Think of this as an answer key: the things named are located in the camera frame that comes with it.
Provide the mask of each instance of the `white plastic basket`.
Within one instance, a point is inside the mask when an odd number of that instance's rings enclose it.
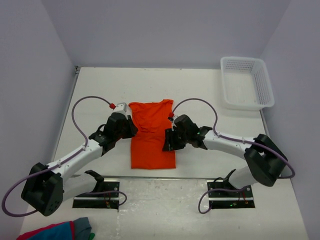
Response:
[[[260,110],[275,104],[266,64],[251,57],[221,58],[223,103],[228,109]]]

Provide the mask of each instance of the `white wall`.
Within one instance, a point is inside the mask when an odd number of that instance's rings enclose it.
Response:
[[[262,55],[275,97],[266,123],[296,170],[293,188],[311,240],[320,236],[319,9],[318,0],[292,0]]]
[[[259,57],[290,0],[42,0],[75,65],[220,68]]]
[[[74,67],[39,0],[0,3],[0,197],[37,162],[51,160]],[[7,207],[25,213],[23,184]],[[22,218],[0,211],[1,239],[15,239]]]

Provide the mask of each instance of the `orange shirt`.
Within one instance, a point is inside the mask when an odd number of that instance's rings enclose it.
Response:
[[[165,143],[165,129],[172,127],[168,120],[173,100],[140,103],[131,102],[132,120],[138,128],[131,139],[132,169],[175,169],[174,151],[162,151]]]

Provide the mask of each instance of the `white table surface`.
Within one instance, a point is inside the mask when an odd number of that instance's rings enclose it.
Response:
[[[65,156],[83,143],[71,120],[71,108],[84,96],[95,95],[117,104],[121,102],[159,102],[173,99],[174,104],[186,98],[202,98],[217,110],[217,129],[240,137],[256,137],[265,133],[259,111],[228,110],[221,104],[221,72],[211,69],[143,69],[83,67],[75,86],[70,108],[64,123],[55,160]],[[105,124],[111,114],[109,106],[98,99],[86,99],[75,110],[75,119],[87,134]],[[213,111],[203,102],[182,104],[176,114],[187,114],[198,126],[212,126]],[[105,176],[216,178],[240,169],[246,162],[236,156],[206,151],[188,145],[176,151],[175,169],[131,169],[130,139],[121,139],[114,149],[91,162],[78,174],[92,169]]]
[[[198,97],[211,102],[219,114],[218,129],[239,136],[264,133],[260,113],[227,110],[220,103],[220,71],[208,69],[82,68],[71,105],[81,97],[97,95],[119,102],[155,102],[163,98],[179,102]],[[76,120],[85,133],[105,123],[111,110],[99,100],[87,100],[76,110]],[[189,102],[177,110],[199,126],[211,126],[213,113],[201,102]],[[83,142],[66,118],[56,159]],[[104,157],[87,165],[102,175],[216,178],[245,161],[218,151],[188,147],[178,151],[177,168],[130,169],[130,140],[121,140]],[[215,209],[198,213],[199,197],[207,190],[203,179],[120,179],[120,190],[128,195],[119,212],[110,209],[72,209],[72,199],[51,216],[39,213],[25,217],[21,233],[79,217],[89,217],[97,240],[306,240],[308,239],[291,181],[278,180],[273,187],[252,186],[256,208]],[[208,207],[205,198],[202,207]]]

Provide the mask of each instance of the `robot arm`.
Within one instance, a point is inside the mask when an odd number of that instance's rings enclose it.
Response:
[[[99,185],[103,182],[103,177],[96,172],[89,170],[78,177],[72,176],[91,161],[113,149],[118,140],[132,138],[136,135],[138,129],[133,124],[131,116],[127,115],[127,109],[126,103],[119,103],[106,124],[101,125],[89,136],[87,145],[82,144],[66,156],[48,165],[40,162],[34,165],[29,175],[56,165],[59,167],[29,178],[23,188],[22,199],[44,216],[49,216],[69,198],[92,191],[99,192]],[[79,154],[65,164],[61,164],[81,149],[83,150]]]
[[[271,152],[246,142],[254,142],[264,145],[278,154],[285,155],[271,141],[271,139],[259,134],[257,137],[239,137],[229,134],[223,136],[232,139],[242,139],[242,142],[230,141],[215,134],[208,126],[198,127],[187,115],[169,117],[173,128],[165,130],[165,143],[163,151],[183,149],[186,144],[204,150],[218,150],[244,159],[247,166],[231,171],[223,181],[226,189],[241,189],[254,183],[272,187],[286,164]]]

